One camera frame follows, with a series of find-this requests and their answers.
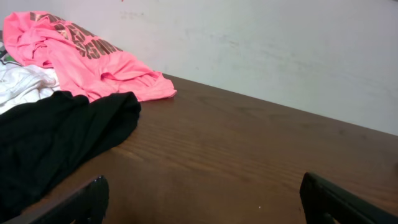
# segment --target wooden desk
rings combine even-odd
[[[104,223],[305,223],[311,170],[398,215],[397,136],[168,78],[175,98],[143,103],[127,141],[46,198],[103,174]]]

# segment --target black cloth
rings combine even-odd
[[[40,200],[82,163],[122,143],[141,106],[132,93],[89,104],[57,91],[0,115],[0,223]]]

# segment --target wood grain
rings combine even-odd
[[[313,171],[398,215],[397,136],[168,78],[174,98],[143,103],[127,141],[41,203],[105,175],[105,223],[305,223]]]

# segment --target wooden table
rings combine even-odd
[[[129,139],[43,202],[102,174],[104,223],[305,223],[299,188],[314,171],[398,215],[397,136],[167,78],[177,95],[143,103]]]

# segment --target pile of clothes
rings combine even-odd
[[[122,143],[140,101],[176,94],[132,54],[47,12],[5,18],[0,63],[0,223]]]

